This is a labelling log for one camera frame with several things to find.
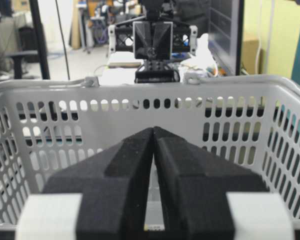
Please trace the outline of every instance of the basket rim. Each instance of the basket rim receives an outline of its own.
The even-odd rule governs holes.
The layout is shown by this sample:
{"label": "basket rim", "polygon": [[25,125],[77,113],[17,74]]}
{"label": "basket rim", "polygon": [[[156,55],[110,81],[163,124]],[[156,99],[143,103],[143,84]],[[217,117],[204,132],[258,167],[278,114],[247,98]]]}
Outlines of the basket rim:
{"label": "basket rim", "polygon": [[103,89],[113,89],[113,88],[150,88],[157,87],[160,84],[161,87],[171,86],[171,85],[222,85],[222,84],[272,84],[280,87],[289,89],[294,94],[300,97],[300,85],[293,80],[282,77],[279,75],[249,75],[249,76],[226,76],[220,78],[202,78],[199,84],[191,84],[185,82],[174,82],[174,83],[147,83],[147,84],[120,84],[120,85],[99,85],[97,77],[87,77],[85,79],[79,80],[7,80],[0,82],[0,93],[15,89],[49,89],[49,88],[98,88]]}

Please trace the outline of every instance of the basket handle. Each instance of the basket handle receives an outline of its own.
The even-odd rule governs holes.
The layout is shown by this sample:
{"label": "basket handle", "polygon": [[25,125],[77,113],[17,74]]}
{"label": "basket handle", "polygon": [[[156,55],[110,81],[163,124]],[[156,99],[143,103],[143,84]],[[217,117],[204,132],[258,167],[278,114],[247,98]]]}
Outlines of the basket handle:
{"label": "basket handle", "polygon": [[7,89],[22,88],[56,88],[56,87],[79,87],[91,88],[99,87],[98,77],[86,77],[84,79],[72,81],[53,81],[53,80],[8,80],[0,82],[0,92]]}

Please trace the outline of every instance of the white wall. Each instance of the white wall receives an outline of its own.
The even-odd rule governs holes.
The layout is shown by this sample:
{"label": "white wall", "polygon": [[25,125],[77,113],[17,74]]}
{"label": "white wall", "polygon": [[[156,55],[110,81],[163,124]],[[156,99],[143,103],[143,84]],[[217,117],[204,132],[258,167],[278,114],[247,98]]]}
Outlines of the white wall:
{"label": "white wall", "polygon": [[[65,45],[67,48],[69,48],[68,43],[73,16],[73,0],[57,1],[59,5]],[[61,52],[63,50],[63,45],[58,22],[56,2],[55,0],[38,0],[38,4],[48,51],[50,53]]]}

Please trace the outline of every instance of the white plastic basket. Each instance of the white plastic basket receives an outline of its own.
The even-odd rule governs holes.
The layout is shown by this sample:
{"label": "white plastic basket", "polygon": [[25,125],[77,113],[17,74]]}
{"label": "white plastic basket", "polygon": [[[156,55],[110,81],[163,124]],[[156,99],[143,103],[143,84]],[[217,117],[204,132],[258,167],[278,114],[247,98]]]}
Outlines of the white plastic basket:
{"label": "white plastic basket", "polygon": [[[260,174],[300,219],[300,87],[277,76],[91,86],[0,83],[0,223],[60,169],[160,126]],[[152,173],[149,201],[159,201]]]}

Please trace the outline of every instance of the white bracket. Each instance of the white bracket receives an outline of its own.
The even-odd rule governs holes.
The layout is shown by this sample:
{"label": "white bracket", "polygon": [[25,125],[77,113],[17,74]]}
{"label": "white bracket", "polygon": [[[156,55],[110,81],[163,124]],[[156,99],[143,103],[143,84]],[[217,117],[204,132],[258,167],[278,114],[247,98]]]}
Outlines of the white bracket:
{"label": "white bracket", "polygon": [[190,39],[189,39],[189,47],[190,47],[190,53],[192,55],[196,55],[197,50],[197,37],[198,37],[198,27],[195,25],[190,26]]}
{"label": "white bracket", "polygon": [[108,35],[109,35],[109,51],[111,54],[113,54],[116,52],[116,45],[117,45],[115,25],[110,25],[108,27]]}

